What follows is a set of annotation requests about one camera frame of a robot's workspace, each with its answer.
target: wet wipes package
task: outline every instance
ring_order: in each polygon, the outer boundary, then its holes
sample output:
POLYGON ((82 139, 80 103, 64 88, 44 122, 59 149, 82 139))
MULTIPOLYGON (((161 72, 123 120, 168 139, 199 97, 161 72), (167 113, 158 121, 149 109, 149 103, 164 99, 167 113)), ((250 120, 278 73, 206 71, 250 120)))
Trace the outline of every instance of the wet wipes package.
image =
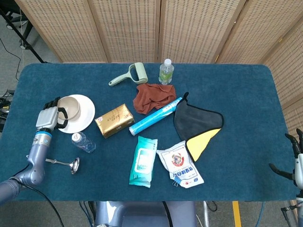
POLYGON ((172 180, 182 187, 190 188, 204 183, 185 147, 185 141, 166 150, 157 150, 164 167, 172 180))
POLYGON ((129 176, 129 184, 151 187, 157 143, 157 139, 151 140, 142 136, 138 137, 138 143, 134 152, 134 161, 129 176))

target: blue tube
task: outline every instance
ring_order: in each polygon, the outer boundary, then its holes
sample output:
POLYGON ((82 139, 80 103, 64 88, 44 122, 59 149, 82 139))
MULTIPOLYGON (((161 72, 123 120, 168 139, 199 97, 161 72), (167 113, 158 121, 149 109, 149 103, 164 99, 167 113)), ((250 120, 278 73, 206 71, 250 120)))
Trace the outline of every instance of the blue tube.
POLYGON ((134 135, 138 134, 139 132, 143 131, 144 129, 148 128, 149 126, 160 121, 164 117, 170 115, 172 112, 174 112, 176 110, 176 106, 177 106, 178 102, 180 102, 181 99, 182 98, 178 98, 175 101, 171 102, 170 104, 166 105, 165 107, 161 108, 160 110, 143 118, 138 123, 129 127, 129 131, 134 136, 134 135))

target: white package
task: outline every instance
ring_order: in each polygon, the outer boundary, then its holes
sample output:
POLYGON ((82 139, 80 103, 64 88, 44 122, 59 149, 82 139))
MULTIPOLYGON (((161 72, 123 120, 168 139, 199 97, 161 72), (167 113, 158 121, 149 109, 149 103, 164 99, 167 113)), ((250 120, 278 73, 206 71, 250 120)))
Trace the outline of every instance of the white package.
POLYGON ((172 180, 182 187, 190 188, 204 183, 182 141, 166 150, 157 150, 164 167, 169 171, 172 180))

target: metal frame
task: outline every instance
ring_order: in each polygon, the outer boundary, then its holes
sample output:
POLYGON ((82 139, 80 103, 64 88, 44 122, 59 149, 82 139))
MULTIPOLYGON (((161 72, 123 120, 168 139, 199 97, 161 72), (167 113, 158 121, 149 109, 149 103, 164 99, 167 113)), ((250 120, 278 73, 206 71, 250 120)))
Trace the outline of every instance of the metal frame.
POLYGON ((28 43, 28 41, 23 37, 23 35, 16 29, 15 25, 11 22, 11 20, 7 17, 7 15, 3 12, 2 9, 0 9, 0 14, 3 16, 3 18, 6 20, 7 24, 13 28, 13 30, 16 32, 16 34, 20 37, 20 39, 23 41, 23 45, 26 46, 28 50, 30 50, 33 55, 41 62, 41 63, 47 63, 46 61, 42 60, 42 58, 39 56, 39 54, 34 50, 34 48, 31 46, 31 44, 28 43))

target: rolled blue packaging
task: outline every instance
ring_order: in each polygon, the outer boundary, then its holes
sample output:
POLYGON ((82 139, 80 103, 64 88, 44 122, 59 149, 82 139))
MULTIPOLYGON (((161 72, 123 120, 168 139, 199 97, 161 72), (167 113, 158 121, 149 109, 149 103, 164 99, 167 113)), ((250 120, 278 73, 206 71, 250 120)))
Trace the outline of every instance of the rolled blue packaging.
POLYGON ((129 175, 129 184, 151 187, 153 162, 156 156, 157 145, 157 139, 151 140, 138 136, 134 161, 129 175))
POLYGON ((139 132, 143 131, 144 129, 148 128, 149 126, 160 121, 164 117, 170 115, 172 112, 174 112, 176 110, 176 106, 177 106, 178 102, 180 102, 181 99, 182 98, 178 98, 175 101, 171 102, 170 104, 166 105, 165 107, 161 108, 160 110, 143 118, 138 123, 129 127, 129 131, 134 136, 134 135, 138 134, 139 132))

